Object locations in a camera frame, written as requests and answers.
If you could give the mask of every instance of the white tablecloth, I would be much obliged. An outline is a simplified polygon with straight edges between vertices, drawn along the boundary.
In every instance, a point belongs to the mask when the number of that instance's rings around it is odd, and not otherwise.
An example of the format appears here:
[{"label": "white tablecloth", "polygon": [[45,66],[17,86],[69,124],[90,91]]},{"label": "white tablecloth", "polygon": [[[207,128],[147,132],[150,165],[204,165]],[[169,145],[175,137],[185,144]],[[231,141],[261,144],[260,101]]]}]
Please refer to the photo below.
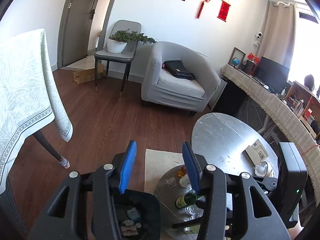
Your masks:
[{"label": "white tablecloth", "polygon": [[0,194],[25,138],[53,120],[69,141],[73,128],[54,82],[44,29],[1,42]]},{"label": "white tablecloth", "polygon": [[[281,100],[274,94],[268,92],[255,80],[236,70],[230,65],[221,69],[221,74],[231,80],[247,93],[259,106],[270,116],[290,142],[293,142],[300,154],[305,153],[316,145],[315,140],[304,127],[301,121],[293,114]],[[320,202],[320,149],[313,147],[307,154],[302,155],[303,161],[308,169],[316,202]]]}]

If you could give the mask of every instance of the metal screw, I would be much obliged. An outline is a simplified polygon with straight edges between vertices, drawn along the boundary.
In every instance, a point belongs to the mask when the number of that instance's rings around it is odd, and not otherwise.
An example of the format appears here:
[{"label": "metal screw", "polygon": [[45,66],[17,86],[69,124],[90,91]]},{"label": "metal screw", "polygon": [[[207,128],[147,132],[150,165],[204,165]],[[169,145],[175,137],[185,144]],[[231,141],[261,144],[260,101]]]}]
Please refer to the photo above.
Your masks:
[{"label": "metal screw", "polygon": [[216,166],[214,166],[212,164],[207,165],[207,170],[208,171],[215,171],[216,169],[217,169]]},{"label": "metal screw", "polygon": [[241,176],[242,176],[242,178],[244,178],[244,179],[250,178],[250,174],[247,173],[247,172],[243,172],[243,173],[241,174]]},{"label": "metal screw", "polygon": [[76,178],[76,177],[78,177],[78,172],[76,172],[76,171],[70,172],[69,177],[70,177],[70,178]]},{"label": "metal screw", "polygon": [[110,171],[112,170],[113,168],[113,165],[111,163],[107,163],[103,166],[103,168],[106,170],[106,171]]}]

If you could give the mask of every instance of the green plant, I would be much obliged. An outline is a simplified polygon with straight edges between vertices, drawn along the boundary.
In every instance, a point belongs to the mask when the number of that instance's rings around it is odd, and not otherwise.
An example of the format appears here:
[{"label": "green plant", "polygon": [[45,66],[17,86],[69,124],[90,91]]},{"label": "green plant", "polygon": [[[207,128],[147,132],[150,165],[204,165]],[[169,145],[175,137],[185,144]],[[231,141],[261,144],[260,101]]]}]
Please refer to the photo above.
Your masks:
[{"label": "green plant", "polygon": [[129,41],[141,41],[143,44],[148,43],[156,43],[156,41],[153,38],[149,38],[148,36],[145,36],[144,33],[138,33],[138,32],[128,32],[126,31],[117,31],[115,34],[109,37],[109,39],[114,41],[120,41],[120,42],[129,42]]}]

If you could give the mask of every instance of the white wall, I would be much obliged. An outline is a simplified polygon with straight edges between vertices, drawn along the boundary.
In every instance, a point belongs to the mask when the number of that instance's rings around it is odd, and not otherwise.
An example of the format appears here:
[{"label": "white wall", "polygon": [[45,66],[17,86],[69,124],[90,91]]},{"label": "white wall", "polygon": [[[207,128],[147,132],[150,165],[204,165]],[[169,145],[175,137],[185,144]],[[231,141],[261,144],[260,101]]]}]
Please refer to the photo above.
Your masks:
[{"label": "white wall", "polygon": [[91,25],[88,50],[95,49],[97,47],[98,35],[101,34],[102,31],[109,2],[110,0],[98,0],[96,11]]},{"label": "white wall", "polygon": [[[115,0],[105,42],[115,22],[121,19],[141,23],[142,32],[156,41],[181,44],[207,56],[219,73],[234,47],[246,54],[254,52],[255,34],[260,31],[267,0],[230,0],[227,22],[217,18],[221,0],[205,3],[196,19],[202,0]],[[139,45],[131,74],[144,76],[149,46]],[[110,70],[124,72],[125,65],[110,63]]]},{"label": "white wall", "polygon": [[57,63],[60,20],[66,0],[13,0],[0,21],[0,41],[44,28],[51,65]]}]

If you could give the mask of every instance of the black bag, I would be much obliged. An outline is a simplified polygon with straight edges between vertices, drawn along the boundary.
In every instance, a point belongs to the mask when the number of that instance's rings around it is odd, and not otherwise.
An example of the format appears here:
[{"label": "black bag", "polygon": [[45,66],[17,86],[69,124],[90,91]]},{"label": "black bag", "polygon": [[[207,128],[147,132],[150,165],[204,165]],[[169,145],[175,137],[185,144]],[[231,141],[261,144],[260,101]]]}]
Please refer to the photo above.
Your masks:
[{"label": "black bag", "polygon": [[164,67],[172,76],[176,78],[183,78],[188,80],[196,79],[195,75],[186,70],[181,60],[168,60],[164,62]]}]

